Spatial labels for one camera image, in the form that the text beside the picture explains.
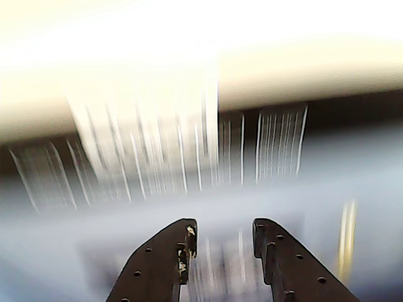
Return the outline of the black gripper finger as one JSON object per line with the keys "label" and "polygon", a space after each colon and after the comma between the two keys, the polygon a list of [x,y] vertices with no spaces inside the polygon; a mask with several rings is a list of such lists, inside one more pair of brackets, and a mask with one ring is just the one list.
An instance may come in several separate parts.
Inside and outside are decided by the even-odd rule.
{"label": "black gripper finger", "polygon": [[254,256],[261,259],[263,279],[273,301],[340,301],[358,298],[305,246],[277,222],[253,221]]}
{"label": "black gripper finger", "polygon": [[196,254],[196,220],[171,223],[133,252],[106,301],[179,301]]}

